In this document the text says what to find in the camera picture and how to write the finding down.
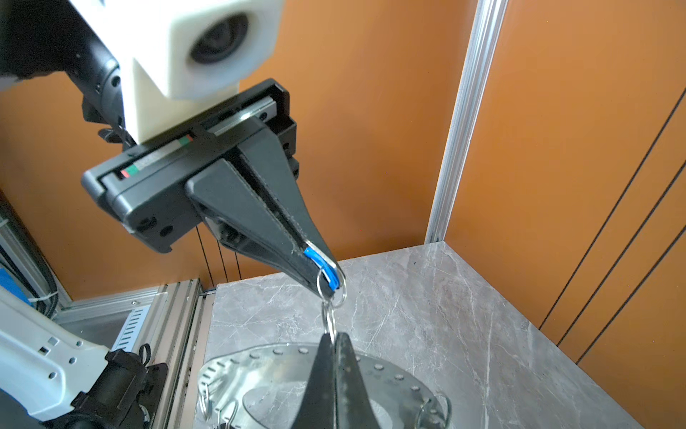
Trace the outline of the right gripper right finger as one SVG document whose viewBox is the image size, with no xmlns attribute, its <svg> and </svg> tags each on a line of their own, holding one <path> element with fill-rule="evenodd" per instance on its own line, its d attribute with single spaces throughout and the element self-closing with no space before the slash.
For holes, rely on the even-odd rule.
<svg viewBox="0 0 686 429">
<path fill-rule="evenodd" d="M 336 427 L 379 429 L 350 337 L 336 337 Z"/>
</svg>

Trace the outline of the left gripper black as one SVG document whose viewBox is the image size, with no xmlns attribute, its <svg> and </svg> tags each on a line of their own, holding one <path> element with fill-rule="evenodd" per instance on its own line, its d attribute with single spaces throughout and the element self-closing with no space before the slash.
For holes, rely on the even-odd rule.
<svg viewBox="0 0 686 429">
<path fill-rule="evenodd" d="M 156 252 L 171 252 L 203 218 L 221 245 L 318 293 L 319 268 L 304 255 L 307 244 L 335 257 L 270 130 L 289 118 L 289 108 L 289 91 L 265 80 L 91 168 L 81 185 Z M 221 158 L 235 146 L 234 161 Z"/>
</svg>

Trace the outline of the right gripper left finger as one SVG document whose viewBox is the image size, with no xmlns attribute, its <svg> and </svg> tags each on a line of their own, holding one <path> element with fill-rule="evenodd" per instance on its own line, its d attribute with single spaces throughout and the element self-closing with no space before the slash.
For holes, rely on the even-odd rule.
<svg viewBox="0 0 686 429">
<path fill-rule="evenodd" d="M 304 396 L 292 428 L 335 427 L 335 348 L 324 334 L 314 357 Z"/>
</svg>

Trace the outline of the perforated metal ring disc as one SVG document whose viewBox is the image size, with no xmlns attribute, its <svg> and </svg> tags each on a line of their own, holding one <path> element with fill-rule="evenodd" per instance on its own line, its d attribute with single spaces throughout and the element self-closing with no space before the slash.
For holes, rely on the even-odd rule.
<svg viewBox="0 0 686 429">
<path fill-rule="evenodd" d="M 318 346 L 273 343 L 214 357 L 198 375 L 197 420 L 205 428 L 288 428 L 304 398 Z M 448 428 L 453 409 L 411 373 L 357 352 L 382 428 Z"/>
</svg>

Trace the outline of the blue key tag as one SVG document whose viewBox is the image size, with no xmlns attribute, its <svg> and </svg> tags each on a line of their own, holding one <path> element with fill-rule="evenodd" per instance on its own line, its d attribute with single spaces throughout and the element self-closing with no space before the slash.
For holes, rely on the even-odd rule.
<svg viewBox="0 0 686 429">
<path fill-rule="evenodd" d="M 341 287 L 342 279 L 337 265 L 322 250 L 313 243 L 308 243 L 304 255 L 320 269 L 332 291 L 337 291 Z"/>
</svg>

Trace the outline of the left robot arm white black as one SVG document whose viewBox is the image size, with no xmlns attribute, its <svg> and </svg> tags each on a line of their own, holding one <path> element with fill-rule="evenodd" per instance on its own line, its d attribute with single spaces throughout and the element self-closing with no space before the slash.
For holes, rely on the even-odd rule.
<svg viewBox="0 0 686 429">
<path fill-rule="evenodd" d="M 289 92 L 265 80 L 84 173 L 89 196 L 160 253 L 200 223 L 229 250 L 331 297 L 338 264 L 298 189 Z M 1 388 L 50 428 L 141 428 L 164 364 L 73 335 L 1 293 Z"/>
</svg>

